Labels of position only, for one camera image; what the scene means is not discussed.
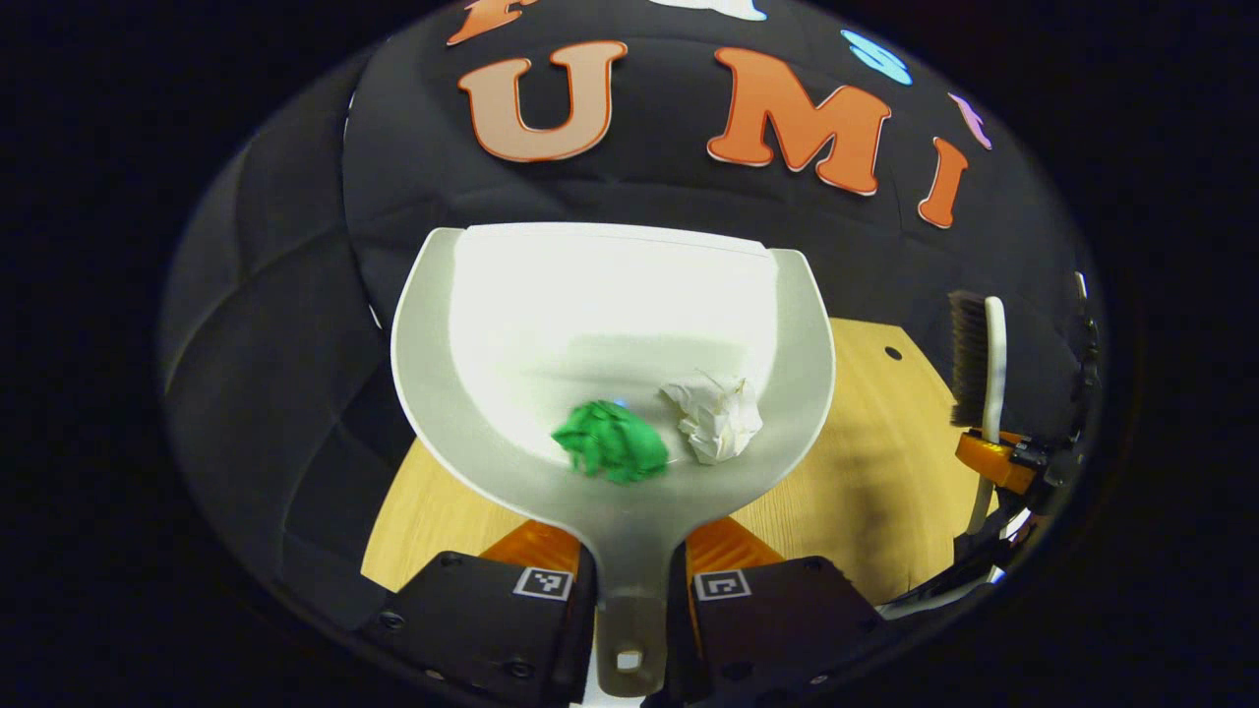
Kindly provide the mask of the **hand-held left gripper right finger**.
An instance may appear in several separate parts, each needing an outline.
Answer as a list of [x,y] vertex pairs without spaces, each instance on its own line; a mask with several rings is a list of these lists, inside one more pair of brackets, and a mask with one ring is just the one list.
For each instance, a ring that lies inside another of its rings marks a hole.
[[820,556],[784,561],[723,519],[670,561],[669,703],[821,707],[888,642],[888,621]]

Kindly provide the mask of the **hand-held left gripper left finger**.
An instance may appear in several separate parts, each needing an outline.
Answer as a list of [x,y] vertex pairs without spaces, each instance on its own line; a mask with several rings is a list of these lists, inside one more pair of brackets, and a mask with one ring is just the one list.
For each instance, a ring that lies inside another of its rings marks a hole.
[[481,556],[439,552],[359,632],[466,704],[570,707],[590,671],[596,596],[580,542],[526,522]]

